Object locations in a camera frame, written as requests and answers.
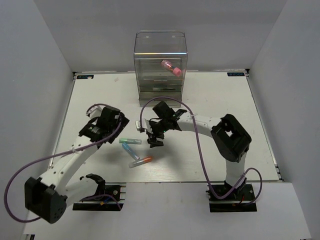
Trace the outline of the clear plastic drawer organizer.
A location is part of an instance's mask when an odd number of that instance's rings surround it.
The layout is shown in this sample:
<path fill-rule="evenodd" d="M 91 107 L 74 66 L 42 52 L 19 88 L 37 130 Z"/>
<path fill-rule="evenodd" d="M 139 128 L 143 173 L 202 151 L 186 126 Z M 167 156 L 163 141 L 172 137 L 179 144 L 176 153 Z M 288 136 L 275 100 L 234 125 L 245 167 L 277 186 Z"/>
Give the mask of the clear plastic drawer organizer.
<path fill-rule="evenodd" d="M 139 104 L 156 105 L 165 101 L 179 107 L 186 77 L 188 50 L 185 33 L 177 30 L 142 30 L 136 33 L 133 50 L 134 69 Z M 181 69 L 177 77 L 161 66 L 162 60 L 170 61 Z M 176 91 L 153 91 L 153 88 L 175 88 Z"/>

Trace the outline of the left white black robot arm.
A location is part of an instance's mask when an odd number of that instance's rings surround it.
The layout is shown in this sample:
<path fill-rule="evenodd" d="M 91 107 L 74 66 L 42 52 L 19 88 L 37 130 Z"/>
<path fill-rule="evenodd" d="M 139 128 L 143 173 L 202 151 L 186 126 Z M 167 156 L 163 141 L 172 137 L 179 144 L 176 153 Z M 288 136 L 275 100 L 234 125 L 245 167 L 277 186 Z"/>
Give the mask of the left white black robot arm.
<path fill-rule="evenodd" d="M 70 183 L 77 170 L 103 144 L 112 143 L 129 123 L 118 109 L 105 105 L 88 114 L 90 120 L 79 131 L 69 153 L 38 178 L 24 184 L 25 207 L 50 224 L 56 223 L 66 208 L 81 200 L 99 200 L 106 196 L 106 181 L 88 173 Z"/>

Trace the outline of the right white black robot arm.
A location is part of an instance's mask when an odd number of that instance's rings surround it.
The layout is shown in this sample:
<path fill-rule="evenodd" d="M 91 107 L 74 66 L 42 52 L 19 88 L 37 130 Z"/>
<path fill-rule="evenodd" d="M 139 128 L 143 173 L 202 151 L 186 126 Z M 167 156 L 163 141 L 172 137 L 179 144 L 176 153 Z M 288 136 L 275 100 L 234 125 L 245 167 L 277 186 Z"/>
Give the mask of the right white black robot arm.
<path fill-rule="evenodd" d="M 162 140 L 168 130 L 196 133 L 211 137 L 218 152 L 226 161 L 225 192 L 236 200 L 244 193 L 246 184 L 245 159 L 249 151 L 251 136 L 232 115 L 224 117 L 206 117 L 194 114 L 191 110 L 173 110 L 165 101 L 160 101 L 152 109 L 158 121 L 140 117 L 137 127 L 148 135 L 148 144 L 151 148 L 164 145 Z"/>

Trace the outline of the orange highlighter marker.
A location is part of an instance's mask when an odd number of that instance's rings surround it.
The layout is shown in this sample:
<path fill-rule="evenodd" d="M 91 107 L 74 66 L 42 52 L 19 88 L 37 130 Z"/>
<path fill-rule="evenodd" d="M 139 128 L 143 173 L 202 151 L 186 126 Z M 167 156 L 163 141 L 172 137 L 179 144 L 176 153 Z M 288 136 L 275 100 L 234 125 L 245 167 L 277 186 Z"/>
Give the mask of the orange highlighter marker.
<path fill-rule="evenodd" d="M 152 160 L 153 160 L 153 157 L 147 156 L 147 157 L 144 157 L 144 158 L 139 159 L 137 161 L 130 162 L 128 164 L 128 166 L 129 166 L 129 168 L 135 168 L 135 167 L 150 163 Z"/>

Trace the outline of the blue highlighter marker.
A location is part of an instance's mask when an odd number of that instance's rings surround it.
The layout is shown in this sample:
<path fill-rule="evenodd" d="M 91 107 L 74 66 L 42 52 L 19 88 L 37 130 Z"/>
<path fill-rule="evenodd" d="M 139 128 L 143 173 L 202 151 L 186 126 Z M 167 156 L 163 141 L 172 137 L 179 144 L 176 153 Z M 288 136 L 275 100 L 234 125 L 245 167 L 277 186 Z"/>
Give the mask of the blue highlighter marker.
<path fill-rule="evenodd" d="M 123 149 L 135 160 L 138 161 L 140 160 L 140 157 L 135 153 L 135 151 L 127 144 L 127 143 L 122 143 L 121 144 Z"/>

